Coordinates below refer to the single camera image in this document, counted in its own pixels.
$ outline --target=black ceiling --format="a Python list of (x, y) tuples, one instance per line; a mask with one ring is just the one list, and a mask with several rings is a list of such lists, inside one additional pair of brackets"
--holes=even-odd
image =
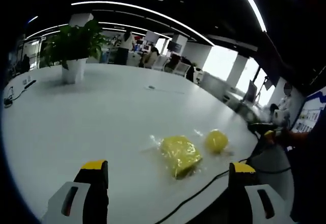
[[(68, 23), (73, 13), (92, 11), (98, 21), (129, 24), (159, 33), (176, 32), (171, 29), (175, 28), (199, 43), (208, 44), (188, 29), (143, 10), (111, 4), (70, 5), (82, 1), (115, 1), (145, 7), (172, 17), (204, 36), (227, 37), (257, 46), (258, 52), (252, 55), (266, 72), (273, 77), (284, 76), (303, 93), (326, 85), (326, 71), (310, 84), (326, 63), (321, 53), (325, 45), (321, 25), (324, 17), (320, 14), (321, 7), (324, 7), (322, 0), (255, 0), (268, 36), (261, 31), (247, 0), (19, 0), (16, 9), (21, 13), (22, 21), (39, 16), (22, 31), (28, 36)], [(210, 40), (234, 48), (228, 43)]]

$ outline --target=white table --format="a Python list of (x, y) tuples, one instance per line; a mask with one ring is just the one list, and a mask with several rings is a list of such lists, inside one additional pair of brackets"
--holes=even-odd
[[(60, 83), (61, 67), (20, 75), (6, 87), (22, 90), (27, 75), (37, 82), (3, 114), (4, 147), (22, 197), (41, 218), (48, 199), (73, 181), (87, 161), (109, 166), (108, 222), (153, 224), (203, 188), (231, 161), (251, 155), (256, 138), (230, 108), (187, 79), (136, 67), (87, 64), (79, 85)], [(149, 85), (156, 87), (152, 91)], [(212, 129), (223, 131), (234, 155), (211, 157), (203, 148)], [(203, 155), (202, 172), (173, 181), (158, 164), (150, 135), (186, 135)], [(185, 223), (207, 208), (228, 185), (213, 182), (165, 223)]]

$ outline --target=yellow plastic bag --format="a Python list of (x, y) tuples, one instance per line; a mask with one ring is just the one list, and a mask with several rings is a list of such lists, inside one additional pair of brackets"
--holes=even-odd
[(221, 133), (219, 130), (211, 131), (205, 140), (206, 148), (214, 154), (221, 153), (228, 145), (228, 137)]
[(185, 136), (171, 136), (163, 139), (160, 147), (175, 178), (185, 177), (193, 171), (202, 159), (199, 151)]

